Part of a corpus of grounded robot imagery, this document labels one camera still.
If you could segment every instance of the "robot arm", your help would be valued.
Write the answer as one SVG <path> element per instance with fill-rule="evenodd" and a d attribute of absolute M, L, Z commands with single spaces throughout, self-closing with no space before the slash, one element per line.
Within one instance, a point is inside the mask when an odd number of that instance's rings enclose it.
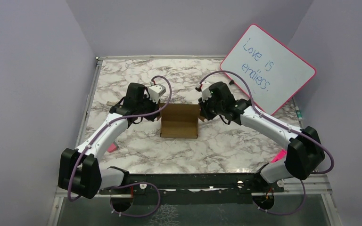
<path fill-rule="evenodd" d="M 257 186 L 265 187 L 283 178 L 296 177 L 304 180 L 324 160 L 325 155 L 322 149 L 306 138 L 291 132 L 291 129 L 301 131 L 320 142 L 317 131 L 312 127 L 301 129 L 288 125 L 264 112 L 258 114 L 253 110 L 250 101 L 235 100 L 228 86 L 223 82 L 212 85 L 203 82 L 199 89 L 202 90 L 202 97 L 199 99 L 200 115 L 208 120 L 219 115 L 223 121 L 223 117 L 225 117 L 229 121 L 228 124 L 233 121 L 238 125 L 255 129 L 288 151 L 284 159 L 266 164 L 256 172 L 255 183 Z M 270 123 L 263 115 L 285 125 L 288 130 Z"/>
<path fill-rule="evenodd" d="M 138 124 L 135 122 L 138 117 L 123 117 L 157 111 L 160 97 L 165 91 L 165 87 L 160 84 L 146 87 L 142 84 L 130 83 L 126 96 L 110 108 L 102 125 L 76 149 L 67 148 L 63 151 L 60 158 L 58 186 L 68 189 L 73 168 L 80 155 L 82 158 L 73 178 L 71 192 L 91 199 L 101 188 L 119 186 L 128 172 L 116 167 L 100 170 L 99 161 L 120 134 L 132 124 Z M 159 115 L 160 113 L 155 113 L 145 115 L 143 118 L 154 121 Z"/>

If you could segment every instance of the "lavender wall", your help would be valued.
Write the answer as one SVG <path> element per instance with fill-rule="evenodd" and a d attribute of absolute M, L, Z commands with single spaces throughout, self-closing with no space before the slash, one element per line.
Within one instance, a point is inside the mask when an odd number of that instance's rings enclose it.
<path fill-rule="evenodd" d="M 65 0 L 0 0 L 0 225 L 45 225 L 95 55 Z"/>
<path fill-rule="evenodd" d="M 257 23 L 288 44 L 313 0 L 67 0 L 97 56 L 225 55 Z"/>
<path fill-rule="evenodd" d="M 362 225 L 362 1 L 314 1 L 289 47 L 317 68 L 296 99 L 336 159 L 329 179 L 344 225 Z"/>

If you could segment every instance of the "pink object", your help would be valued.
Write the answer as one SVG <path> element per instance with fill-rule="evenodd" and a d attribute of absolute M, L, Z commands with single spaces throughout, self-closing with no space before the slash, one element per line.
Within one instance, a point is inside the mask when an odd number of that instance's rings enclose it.
<path fill-rule="evenodd" d="M 112 153 L 117 149 L 117 146 L 115 144 L 112 144 L 108 149 L 107 152 Z"/>
<path fill-rule="evenodd" d="M 284 156 L 287 154 L 287 151 L 285 149 L 281 149 L 281 151 L 278 153 L 278 155 L 271 161 L 271 163 L 276 162 L 282 158 L 284 158 Z"/>

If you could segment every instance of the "cardboard box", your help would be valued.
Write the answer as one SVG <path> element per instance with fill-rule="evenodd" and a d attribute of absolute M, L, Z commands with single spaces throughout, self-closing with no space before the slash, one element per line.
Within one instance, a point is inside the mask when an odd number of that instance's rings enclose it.
<path fill-rule="evenodd" d="M 198 120 L 204 121 L 199 112 L 199 105 L 169 104 L 160 114 L 160 137 L 196 139 L 199 134 Z"/>

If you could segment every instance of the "marble surface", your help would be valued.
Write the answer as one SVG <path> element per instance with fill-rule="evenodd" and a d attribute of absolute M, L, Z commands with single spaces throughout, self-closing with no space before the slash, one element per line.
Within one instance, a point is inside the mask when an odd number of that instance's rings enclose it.
<path fill-rule="evenodd" d="M 173 88 L 171 103 L 197 104 L 200 93 L 196 83 L 219 69 L 218 59 L 149 59 L 104 60 L 89 113 L 85 137 L 89 137 L 105 120 L 110 106 L 126 93 L 130 82 L 149 85 L 155 75 L 169 79 Z M 229 82 L 224 74 L 213 75 L 208 82 Z M 167 84 L 160 79 L 157 83 Z M 230 87 L 235 99 L 245 98 L 236 86 Z M 293 104 L 288 102 L 276 118 L 299 125 Z M 143 121 L 132 125 L 116 142 L 119 149 L 105 153 L 99 165 L 117 166 L 131 173 L 225 173 L 255 172 L 271 161 L 280 146 L 257 131 L 235 123 L 225 125 L 219 118 L 199 122 L 198 139 L 161 138 L 160 121 Z"/>

